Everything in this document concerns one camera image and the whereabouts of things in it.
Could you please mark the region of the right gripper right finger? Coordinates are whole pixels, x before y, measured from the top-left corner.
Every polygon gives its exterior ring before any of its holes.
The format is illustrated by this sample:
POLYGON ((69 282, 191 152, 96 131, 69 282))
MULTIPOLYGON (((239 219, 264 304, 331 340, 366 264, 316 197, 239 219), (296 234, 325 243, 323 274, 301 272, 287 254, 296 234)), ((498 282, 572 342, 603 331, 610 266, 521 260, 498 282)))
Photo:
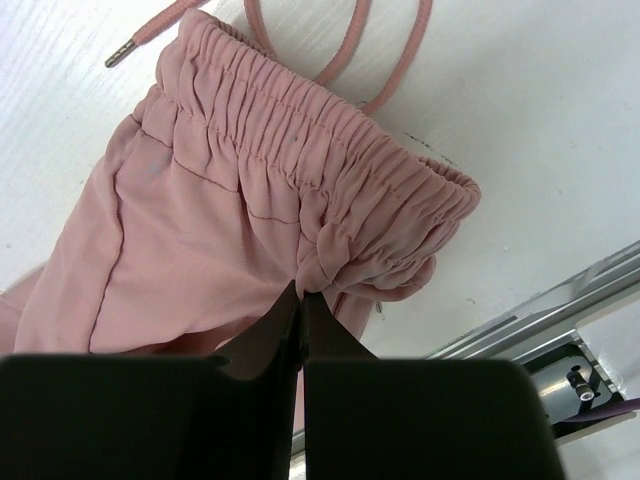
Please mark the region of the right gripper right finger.
POLYGON ((502 360, 383 360, 302 304, 311 479, 561 479, 525 370, 502 360))

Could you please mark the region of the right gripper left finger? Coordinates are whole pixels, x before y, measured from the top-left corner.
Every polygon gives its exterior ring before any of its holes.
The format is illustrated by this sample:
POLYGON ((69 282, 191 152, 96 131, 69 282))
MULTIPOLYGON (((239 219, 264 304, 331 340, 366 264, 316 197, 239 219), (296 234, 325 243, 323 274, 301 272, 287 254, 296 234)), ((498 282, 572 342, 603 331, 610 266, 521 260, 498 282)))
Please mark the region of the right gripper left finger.
POLYGON ((288 286, 208 355, 12 355, 1 363, 5 479, 284 479, 300 302, 288 286))

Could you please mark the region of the pink trousers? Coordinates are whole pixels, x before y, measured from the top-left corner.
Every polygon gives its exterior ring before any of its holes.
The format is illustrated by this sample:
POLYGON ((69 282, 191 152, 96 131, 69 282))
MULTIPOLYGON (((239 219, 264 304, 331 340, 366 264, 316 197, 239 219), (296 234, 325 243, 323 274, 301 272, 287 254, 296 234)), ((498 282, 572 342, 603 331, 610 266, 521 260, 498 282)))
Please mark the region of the pink trousers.
POLYGON ((156 81, 113 133, 48 261, 1 296, 1 351, 213 353, 288 284, 321 293, 360 337, 379 302, 423 288, 437 252, 477 207, 477 183, 399 145, 372 119, 424 36, 420 3, 381 92, 328 89, 370 5, 360 1, 325 69, 281 64, 257 2, 252 35, 178 1, 156 81))

